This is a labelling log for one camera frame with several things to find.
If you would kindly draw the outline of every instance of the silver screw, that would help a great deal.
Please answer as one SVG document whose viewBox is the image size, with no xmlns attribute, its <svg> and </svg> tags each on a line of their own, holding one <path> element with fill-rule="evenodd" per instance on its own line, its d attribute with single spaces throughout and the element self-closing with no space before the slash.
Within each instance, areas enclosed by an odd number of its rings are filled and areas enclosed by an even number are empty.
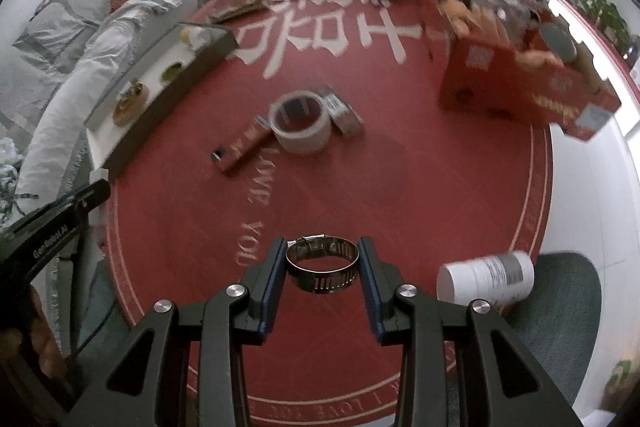
<svg viewBox="0 0 640 427">
<path fill-rule="evenodd" d="M 489 311 L 491 311 L 491 304 L 489 304 L 484 299 L 476 299 L 471 303 L 471 308 L 476 313 L 484 315 L 485 313 L 488 313 Z"/>
<path fill-rule="evenodd" d="M 402 297 L 415 297 L 418 295 L 418 288 L 413 284 L 401 284 L 398 286 L 398 293 Z"/>
<path fill-rule="evenodd" d="M 226 287 L 226 294 L 229 297 L 239 297 L 244 293 L 244 286 L 241 284 L 232 284 Z"/>
<path fill-rule="evenodd" d="M 173 304 L 170 300 L 161 299 L 154 304 L 154 310 L 158 313 L 166 313 L 171 309 L 171 306 L 173 306 Z"/>
</svg>

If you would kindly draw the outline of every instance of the red cardboard box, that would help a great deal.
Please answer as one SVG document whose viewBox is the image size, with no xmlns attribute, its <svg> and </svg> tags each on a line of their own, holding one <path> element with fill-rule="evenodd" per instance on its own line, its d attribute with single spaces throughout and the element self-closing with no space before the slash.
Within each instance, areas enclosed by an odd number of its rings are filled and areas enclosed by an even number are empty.
<svg viewBox="0 0 640 427">
<path fill-rule="evenodd" d="M 518 50 L 509 45 L 482 35 L 457 36 L 438 7 L 440 1 L 420 0 L 440 107 L 535 126 L 555 122 L 581 140 L 593 137 L 620 107 L 610 82 L 602 81 L 593 68 L 585 45 L 577 46 L 578 58 L 564 67 L 524 68 L 516 61 Z M 548 10 L 540 17 L 555 20 Z M 540 49 L 539 35 L 526 41 L 530 49 Z"/>
</svg>

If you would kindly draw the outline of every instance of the small red box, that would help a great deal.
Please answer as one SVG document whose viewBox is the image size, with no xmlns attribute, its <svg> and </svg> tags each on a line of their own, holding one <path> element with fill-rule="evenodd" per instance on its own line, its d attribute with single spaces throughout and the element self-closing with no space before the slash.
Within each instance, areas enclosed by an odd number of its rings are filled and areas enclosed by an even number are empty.
<svg viewBox="0 0 640 427">
<path fill-rule="evenodd" d="M 458 37 L 439 3 L 420 0 L 440 107 L 535 126 L 555 122 L 565 134 L 581 140 L 593 137 L 620 107 L 615 90 L 600 79 L 584 45 L 577 47 L 578 58 L 564 67 L 523 68 L 515 60 L 518 50 L 508 45 L 477 34 Z M 540 17 L 555 20 L 548 10 Z M 531 49 L 544 49 L 539 35 L 526 40 Z"/>
</svg>

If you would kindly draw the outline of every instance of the white bottle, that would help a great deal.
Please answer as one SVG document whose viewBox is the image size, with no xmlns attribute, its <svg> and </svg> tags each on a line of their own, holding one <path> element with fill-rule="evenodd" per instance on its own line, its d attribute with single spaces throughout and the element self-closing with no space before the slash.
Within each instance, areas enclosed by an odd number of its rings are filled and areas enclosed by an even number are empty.
<svg viewBox="0 0 640 427">
<path fill-rule="evenodd" d="M 529 255 L 516 250 L 442 265 L 436 292 L 441 301 L 466 306 L 474 299 L 485 299 L 500 307 L 529 296 L 533 281 Z"/>
</svg>

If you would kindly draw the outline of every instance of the metal ring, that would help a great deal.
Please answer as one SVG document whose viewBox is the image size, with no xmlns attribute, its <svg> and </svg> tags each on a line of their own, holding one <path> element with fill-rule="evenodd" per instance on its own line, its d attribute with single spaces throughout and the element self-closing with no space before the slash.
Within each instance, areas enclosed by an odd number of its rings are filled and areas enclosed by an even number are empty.
<svg viewBox="0 0 640 427">
<path fill-rule="evenodd" d="M 351 242 L 333 235 L 309 235 L 289 243 L 287 271 L 294 284 L 309 293 L 336 293 L 351 286 L 358 277 L 360 252 Z M 319 257 L 340 257 L 350 261 L 347 266 L 330 271 L 315 271 L 297 263 Z"/>
</svg>

